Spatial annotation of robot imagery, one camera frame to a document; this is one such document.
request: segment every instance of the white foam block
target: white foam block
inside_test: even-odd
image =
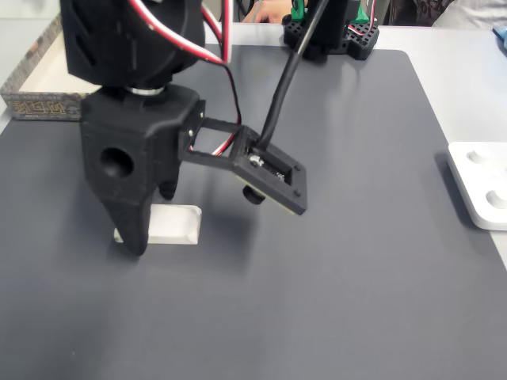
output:
[[[453,142],[449,166],[475,225],[507,230],[507,142]]]
[[[197,244],[201,217],[197,206],[152,204],[148,244]],[[114,238],[123,243],[118,230]]]

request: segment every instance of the wire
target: wire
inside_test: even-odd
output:
[[[239,12],[241,12],[243,17],[246,16],[247,12],[246,12],[245,6],[243,5],[243,1],[237,0],[237,3],[238,3],[238,14],[239,14]]]
[[[213,63],[222,63],[222,59],[206,50],[205,48],[187,40],[180,36],[173,30],[167,28],[162,22],[160,22],[152,12],[144,5],[143,0],[128,0],[134,7],[135,11],[141,16],[142,19],[155,30],[157,33],[164,36],[171,43],[178,46],[179,48],[187,51],[188,53],[195,55],[196,57],[205,61]]]
[[[248,5],[248,10],[246,11],[246,14],[250,13],[252,9],[254,8],[255,0],[250,0],[250,4]]]
[[[162,22],[160,22],[152,12],[144,5],[143,0],[129,0],[135,11],[141,18],[148,24],[148,26],[155,30],[158,34],[166,38],[172,44],[178,46],[184,51],[195,55],[197,58],[202,59],[206,62],[214,63],[216,65],[222,66],[229,77],[229,81],[231,83],[232,93],[234,95],[234,105],[236,107],[237,124],[241,124],[242,115],[239,108],[238,101],[238,93],[236,91],[236,85],[234,83],[234,78],[232,76],[231,70],[227,66],[227,64],[231,61],[232,56],[232,46],[231,46],[231,26],[232,26],[232,13],[234,9],[233,0],[223,0],[223,17],[222,17],[222,30],[220,31],[219,22],[215,19],[212,12],[207,8],[206,5],[201,6],[201,11],[203,13],[204,19],[212,28],[213,33],[215,34],[219,43],[223,47],[223,56],[219,58],[218,56],[211,53],[209,50],[193,43],[192,41],[187,40],[186,38],[180,36],[170,28],[166,27]],[[227,148],[230,146],[232,141],[234,140],[234,136],[232,135],[229,139],[224,142],[221,146],[219,146],[219,152],[217,155],[221,155]]]
[[[212,29],[213,34],[215,34],[216,39],[219,41],[219,44],[222,43],[222,31],[220,30],[220,24],[216,20],[215,16],[213,16],[213,13],[209,8],[202,3],[200,10],[202,11],[204,15],[204,20],[209,25],[209,27]]]
[[[223,17],[222,17],[222,30],[227,31],[223,34],[222,43],[222,58],[225,63],[231,63],[232,58],[232,26],[233,26],[233,0],[223,0],[222,3]]]
[[[362,33],[362,32],[360,32],[359,30],[357,30],[356,28],[354,28],[354,27],[352,27],[350,25],[348,26],[348,28],[352,32],[356,33],[358,36],[364,36],[365,34],[369,34],[372,31],[374,23],[375,23],[375,0],[373,0],[373,3],[372,3],[372,13],[371,13],[371,16],[370,16],[370,27],[368,28],[368,31],[366,33]]]
[[[294,73],[297,69],[299,61],[301,61],[301,57],[307,49],[310,39],[314,34],[315,29],[317,28],[318,22],[320,21],[320,18],[322,17],[322,14],[324,13],[328,2],[329,0],[319,0],[317,8],[311,15],[307,29],[299,40],[295,51],[292,52],[291,58],[289,58],[287,64],[285,65],[284,72],[282,73],[276,91],[273,95],[273,101],[271,102],[271,107],[269,108],[269,112],[264,123],[264,128],[262,129],[261,137],[257,142],[257,148],[261,150],[265,150],[271,142],[271,138],[275,133],[276,122],[280,116],[280,110],[284,104],[284,99],[285,95],[287,94],[288,87],[291,85],[291,81],[294,77]]]

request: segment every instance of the dark gray desk pad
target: dark gray desk pad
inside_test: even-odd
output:
[[[244,120],[260,129],[285,54],[234,53]],[[234,119],[219,67],[177,80]],[[302,63],[274,141],[307,166],[303,217],[185,164],[175,201],[202,207],[200,244],[137,261],[86,186],[78,125],[12,122],[0,378],[507,378],[507,273],[471,225],[408,58]]]

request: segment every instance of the black pegboard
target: black pegboard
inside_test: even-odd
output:
[[[341,43],[335,49],[324,49],[322,46],[310,43],[304,52],[304,58],[315,60],[323,55],[348,54],[354,59],[365,60],[372,52],[379,38],[379,28],[373,25],[369,30],[370,23],[356,24],[355,30],[363,33],[363,36],[347,29],[347,33],[341,40]],[[303,35],[304,27],[299,22],[288,22],[284,27],[284,43],[291,48],[295,48],[300,37]]]

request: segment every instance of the black cable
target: black cable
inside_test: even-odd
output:
[[[237,3],[238,3],[238,14],[241,11],[243,17],[246,16],[248,13],[246,12],[245,6],[243,5],[243,1],[237,0]]]
[[[220,65],[222,66],[225,71],[227,72],[227,75],[229,76],[229,81],[231,82],[231,88],[232,88],[232,94],[234,96],[234,105],[236,106],[236,113],[238,115],[236,119],[236,123],[240,125],[242,123],[242,116],[241,116],[241,110],[239,109],[239,100],[238,100],[238,92],[236,91],[236,83],[234,82],[234,77],[232,76],[231,69],[227,64]]]
[[[280,77],[280,81],[278,82],[278,86],[273,95],[273,101],[271,102],[271,107],[269,107],[269,112],[266,117],[266,121],[264,122],[264,128],[262,128],[261,137],[257,141],[257,148],[261,150],[265,150],[271,142],[271,138],[275,133],[276,123],[280,117],[282,105],[284,104],[285,95],[287,94],[288,87],[291,85],[292,78],[294,77],[295,69],[297,69],[299,61],[307,49],[308,43],[317,28],[318,22],[320,21],[328,2],[329,0],[320,0],[318,2],[318,5],[311,16],[310,22],[307,24],[307,29],[305,30],[303,36],[299,39],[295,51],[292,52],[291,58],[289,58],[287,64],[285,65],[284,72]]]
[[[255,5],[255,0],[250,0],[250,4],[248,5],[247,14],[252,11],[252,9],[254,8],[254,5]]]

